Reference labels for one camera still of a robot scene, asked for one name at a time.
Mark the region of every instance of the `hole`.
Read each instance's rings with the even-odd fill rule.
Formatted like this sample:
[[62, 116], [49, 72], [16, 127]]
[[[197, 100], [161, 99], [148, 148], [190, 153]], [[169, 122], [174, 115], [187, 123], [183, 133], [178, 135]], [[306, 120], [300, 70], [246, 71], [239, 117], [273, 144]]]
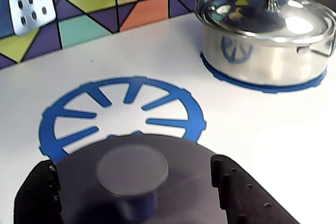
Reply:
[[36, 20], [36, 12], [32, 12], [32, 18], [33, 20]]
[[19, 8], [20, 8], [20, 9], [22, 9], [22, 8], [23, 8], [23, 3], [22, 3], [22, 1], [21, 1], [21, 0], [19, 0], [19, 1], [17, 2], [17, 5], [19, 6]]
[[25, 17], [21, 17], [21, 23], [25, 26], [26, 25], [26, 19]]

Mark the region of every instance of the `glass lid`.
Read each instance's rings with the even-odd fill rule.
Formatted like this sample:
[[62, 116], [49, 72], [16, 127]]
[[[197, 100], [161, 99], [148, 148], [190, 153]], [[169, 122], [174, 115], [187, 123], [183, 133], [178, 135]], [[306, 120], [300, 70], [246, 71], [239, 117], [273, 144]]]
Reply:
[[334, 12], [310, 0], [204, 0], [198, 13], [230, 33], [273, 42], [319, 42], [335, 32]]

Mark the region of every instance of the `colorful triangle pattern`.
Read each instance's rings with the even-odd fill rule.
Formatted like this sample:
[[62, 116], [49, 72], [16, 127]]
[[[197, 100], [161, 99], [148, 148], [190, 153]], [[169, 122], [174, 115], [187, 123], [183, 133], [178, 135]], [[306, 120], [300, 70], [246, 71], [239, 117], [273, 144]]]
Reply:
[[168, 18], [168, 0], [139, 1], [120, 30], [127, 30]]
[[109, 8], [88, 14], [91, 18], [104, 25], [110, 32], [115, 33], [118, 29], [117, 9]]
[[122, 26], [128, 15], [131, 13], [135, 6], [135, 3], [118, 6], [119, 12], [119, 25]]
[[57, 22], [42, 27], [26, 52], [25, 60], [61, 49], [58, 38]]
[[179, 0], [169, 0], [169, 7], [169, 17], [176, 17], [191, 12]]
[[58, 25], [63, 48], [111, 34], [86, 15], [60, 21]]
[[21, 62], [30, 44], [38, 34], [39, 29], [35, 29], [23, 36], [12, 35], [0, 40], [0, 53], [15, 62]]
[[10, 60], [9, 58], [7, 58], [6, 56], [0, 54], [0, 68], [5, 68], [8, 67], [10, 65], [15, 64], [16, 62], [13, 60]]
[[58, 20], [72, 18], [83, 14], [81, 10], [67, 0], [59, 0], [56, 6], [56, 13]]

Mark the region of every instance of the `blue stove burner graphic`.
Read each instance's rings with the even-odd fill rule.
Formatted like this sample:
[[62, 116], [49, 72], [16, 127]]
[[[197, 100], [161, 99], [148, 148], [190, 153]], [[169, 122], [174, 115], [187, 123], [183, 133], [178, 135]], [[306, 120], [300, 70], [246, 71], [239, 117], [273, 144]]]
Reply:
[[[241, 64], [246, 62], [252, 55], [252, 51], [253, 51], [253, 46], [249, 45], [248, 50], [245, 50], [242, 46], [242, 44], [237, 43], [236, 41], [233, 41], [230, 38], [222, 38], [222, 43], [221, 43], [221, 48], [222, 48], [222, 52], [223, 55], [225, 57], [225, 59], [230, 62], [230, 63], [235, 63], [235, 64]], [[229, 48], [233, 48], [233, 51], [231, 54], [228, 53], [227, 49]], [[237, 58], [236, 57], [236, 53], [237, 50], [240, 50], [242, 57], [241, 58]]]
[[55, 121], [57, 117], [62, 118], [75, 118], [75, 119], [94, 119], [97, 114], [93, 112], [69, 110], [64, 107], [71, 100], [75, 99], [79, 95], [86, 93], [92, 99], [94, 99], [100, 106], [107, 108], [112, 106], [112, 102], [100, 91], [99, 88], [116, 84], [128, 84], [129, 88], [125, 94], [123, 103], [131, 104], [136, 99], [140, 88], [143, 85], [149, 85], [162, 90], [167, 91], [169, 94], [159, 98], [153, 102], [150, 102], [142, 107], [142, 110], [148, 111], [174, 100], [179, 100], [185, 107], [188, 115], [187, 120], [174, 120], [174, 119], [157, 119], [148, 118], [147, 124], [162, 125], [169, 127], [185, 128], [185, 134], [183, 138], [193, 142], [197, 142], [201, 135], [201, 132], [206, 128], [206, 122], [204, 121], [202, 110], [198, 103], [194, 100], [191, 94], [185, 90], [180, 89], [177, 86], [163, 82], [160, 80], [148, 79], [147, 77], [122, 77], [112, 78], [106, 80], [100, 80], [97, 82], [89, 82], [81, 85], [79, 88], [70, 91], [61, 98], [59, 98], [52, 106], [47, 108], [43, 113], [43, 118], [39, 127], [39, 140], [40, 151], [49, 156], [55, 163], [68, 155], [63, 150], [63, 147], [81, 140], [91, 134], [99, 131], [99, 126], [93, 125], [90, 128], [86, 128], [80, 132], [76, 132], [72, 135], [56, 139], [55, 136]]

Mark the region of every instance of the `hanging utensil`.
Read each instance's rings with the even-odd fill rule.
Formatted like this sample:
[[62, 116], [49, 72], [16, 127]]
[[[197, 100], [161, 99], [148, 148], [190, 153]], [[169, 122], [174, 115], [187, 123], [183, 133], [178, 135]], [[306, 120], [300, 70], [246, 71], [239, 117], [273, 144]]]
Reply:
[[53, 0], [9, 0], [14, 33], [18, 36], [56, 18]]

